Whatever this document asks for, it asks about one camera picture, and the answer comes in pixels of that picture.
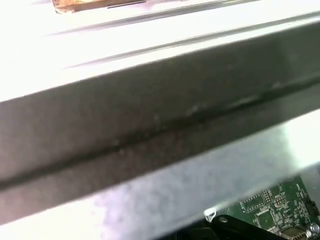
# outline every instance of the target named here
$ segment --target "circuit board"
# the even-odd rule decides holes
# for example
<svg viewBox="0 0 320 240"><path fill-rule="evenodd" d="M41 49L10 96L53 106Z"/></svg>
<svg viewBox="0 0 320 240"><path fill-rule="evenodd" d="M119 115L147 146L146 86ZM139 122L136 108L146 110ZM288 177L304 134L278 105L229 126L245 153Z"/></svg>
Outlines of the circuit board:
<svg viewBox="0 0 320 240"><path fill-rule="evenodd" d="M285 239L312 240L320 236L320 232L309 230L312 224L320 226L319 211L300 176L243 199L217 214L230 215Z"/></svg>

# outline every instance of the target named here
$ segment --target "gray metal surface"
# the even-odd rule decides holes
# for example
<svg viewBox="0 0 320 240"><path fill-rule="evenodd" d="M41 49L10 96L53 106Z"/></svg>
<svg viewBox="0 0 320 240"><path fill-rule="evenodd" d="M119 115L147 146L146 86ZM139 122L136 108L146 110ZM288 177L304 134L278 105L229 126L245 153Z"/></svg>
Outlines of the gray metal surface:
<svg viewBox="0 0 320 240"><path fill-rule="evenodd" d="M9 223L2 239L153 239L319 163L320 110Z"/></svg>

